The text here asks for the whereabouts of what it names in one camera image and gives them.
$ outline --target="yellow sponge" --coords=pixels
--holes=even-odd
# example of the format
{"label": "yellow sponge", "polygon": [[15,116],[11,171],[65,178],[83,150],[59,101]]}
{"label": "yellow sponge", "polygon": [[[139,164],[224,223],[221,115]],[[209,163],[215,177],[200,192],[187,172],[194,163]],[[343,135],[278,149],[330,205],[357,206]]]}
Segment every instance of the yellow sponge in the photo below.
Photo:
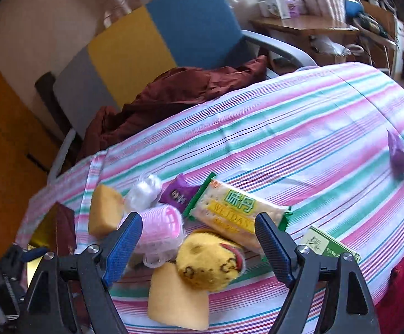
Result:
{"label": "yellow sponge", "polygon": [[103,238],[116,231],[123,217],[123,196],[115,189],[98,185],[92,194],[89,211],[88,232],[97,238]]}

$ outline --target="table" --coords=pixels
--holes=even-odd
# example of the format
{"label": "table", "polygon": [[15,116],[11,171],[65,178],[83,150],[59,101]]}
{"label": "table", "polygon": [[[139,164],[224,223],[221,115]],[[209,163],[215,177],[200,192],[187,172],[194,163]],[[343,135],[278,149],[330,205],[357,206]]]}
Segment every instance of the table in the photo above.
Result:
{"label": "table", "polygon": [[[92,157],[58,177],[29,203],[17,242],[24,247],[49,208],[75,211],[78,252],[99,183],[126,194],[142,173],[167,185],[184,173],[200,184],[219,179],[280,205],[292,206],[287,232],[299,242],[312,224],[361,255],[361,271],[377,303],[391,269],[404,256],[404,181],[390,169],[386,129],[404,139],[404,90],[359,63],[287,74],[192,107]],[[187,232],[201,227],[186,223]],[[286,297],[268,264],[246,253],[247,270],[210,295],[209,334],[268,333]],[[111,295],[128,331],[193,333],[151,321],[152,271],[115,283]],[[324,290],[318,289],[304,333],[312,333]]]}
{"label": "table", "polygon": [[293,19],[259,18],[250,20],[252,26],[269,36],[268,30],[276,30],[297,36],[345,34],[357,35],[359,30],[346,23],[322,16],[301,15]]}

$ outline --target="purple wrapper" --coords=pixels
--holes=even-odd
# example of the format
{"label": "purple wrapper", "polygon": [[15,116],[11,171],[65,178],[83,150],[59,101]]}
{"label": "purple wrapper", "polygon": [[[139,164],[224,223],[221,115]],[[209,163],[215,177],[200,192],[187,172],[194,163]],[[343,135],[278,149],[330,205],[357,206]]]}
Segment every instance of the purple wrapper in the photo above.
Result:
{"label": "purple wrapper", "polygon": [[195,196],[200,186],[191,186],[180,173],[174,178],[162,193],[159,202],[176,207],[182,213]]}
{"label": "purple wrapper", "polygon": [[387,141],[389,143],[390,163],[392,171],[397,178],[404,177],[404,141],[395,133],[387,131]]}

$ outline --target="plush toy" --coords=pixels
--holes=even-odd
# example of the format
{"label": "plush toy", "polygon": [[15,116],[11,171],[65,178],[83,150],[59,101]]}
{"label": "plush toy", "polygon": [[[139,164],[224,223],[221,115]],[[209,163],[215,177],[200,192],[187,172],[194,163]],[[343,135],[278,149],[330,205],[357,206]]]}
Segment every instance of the plush toy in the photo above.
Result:
{"label": "plush toy", "polygon": [[181,245],[176,258],[180,277],[196,289],[225,288],[245,271],[241,247],[217,233],[196,231]]}

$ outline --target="silver bolt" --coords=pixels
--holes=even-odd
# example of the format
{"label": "silver bolt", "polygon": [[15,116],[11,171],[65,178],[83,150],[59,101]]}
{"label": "silver bolt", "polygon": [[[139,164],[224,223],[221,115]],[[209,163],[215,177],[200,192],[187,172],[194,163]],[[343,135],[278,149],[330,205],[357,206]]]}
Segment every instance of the silver bolt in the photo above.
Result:
{"label": "silver bolt", "polygon": [[307,245],[299,245],[298,250],[301,254],[308,254],[310,252],[310,247]]}
{"label": "silver bolt", "polygon": [[345,253],[343,253],[343,259],[347,260],[347,261],[352,261],[353,255],[350,252],[345,252]]}
{"label": "silver bolt", "polygon": [[44,254],[44,259],[45,260],[52,260],[54,258],[55,254],[52,251],[49,251]]}
{"label": "silver bolt", "polygon": [[90,252],[91,254],[95,254],[99,250],[100,250],[99,245],[91,245],[91,246],[88,247],[88,252]]}

